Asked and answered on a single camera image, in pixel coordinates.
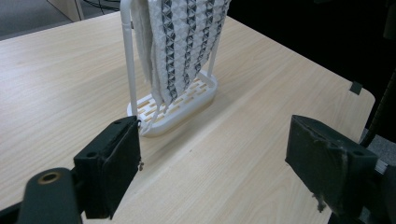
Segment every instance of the table surface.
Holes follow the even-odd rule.
[[[135,58],[137,96],[149,93]],[[213,103],[173,131],[141,138],[144,170],[111,223],[327,223],[284,162],[292,114],[358,141],[373,95],[227,18]],[[73,157],[126,116],[120,14],[0,42],[0,209],[38,172]],[[84,220],[107,223],[109,220]]]

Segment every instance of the towel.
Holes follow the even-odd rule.
[[[207,62],[231,0],[134,0],[140,62],[159,110],[172,104]]]

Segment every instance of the dish rack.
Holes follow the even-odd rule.
[[[197,74],[195,80],[183,92],[183,94],[177,97],[177,99],[169,105],[166,113],[163,113],[165,106],[161,105],[158,117],[155,120],[152,120],[154,119],[153,115],[157,110],[157,106],[151,94],[143,97],[142,99],[136,99],[134,48],[131,23],[131,6],[133,1],[134,0],[121,0],[120,2],[122,33],[131,97],[131,103],[127,106],[127,115],[138,116],[141,120],[141,129],[145,129],[150,125],[150,127],[141,133],[141,135],[158,136],[177,126],[181,121],[212,102],[218,88],[218,81],[215,76],[213,76],[212,71],[219,46],[219,38],[212,49],[207,71],[201,70]]]

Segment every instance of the gray floor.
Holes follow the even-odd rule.
[[[118,6],[118,3],[111,3],[106,0],[101,2],[107,6]],[[81,5],[86,19],[113,12],[105,9],[102,12],[100,8],[93,7],[82,0]],[[46,0],[0,0],[0,40],[27,35],[68,23],[71,23],[71,21]],[[395,143],[377,135],[368,149],[377,154],[382,161],[396,165]]]

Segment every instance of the black plastic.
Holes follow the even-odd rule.
[[[396,224],[396,167],[388,166],[381,183],[382,198],[392,224]]]
[[[18,216],[18,224],[25,223],[82,223],[69,170],[50,169],[29,180]]]
[[[10,207],[7,207],[0,211],[0,223],[16,223],[18,220],[18,214],[20,213],[21,203],[15,203]]]
[[[74,158],[87,218],[113,217],[134,179],[141,161],[138,122],[136,117],[114,121]]]
[[[362,222],[358,218],[353,218],[349,216],[339,217],[336,214],[332,213],[327,224],[364,224],[364,222]]]
[[[358,217],[378,157],[314,119],[292,116],[286,162],[338,217]]]
[[[359,95],[359,94],[361,94],[362,88],[363,88],[363,86],[359,82],[354,81],[349,90],[352,91],[353,93]]]

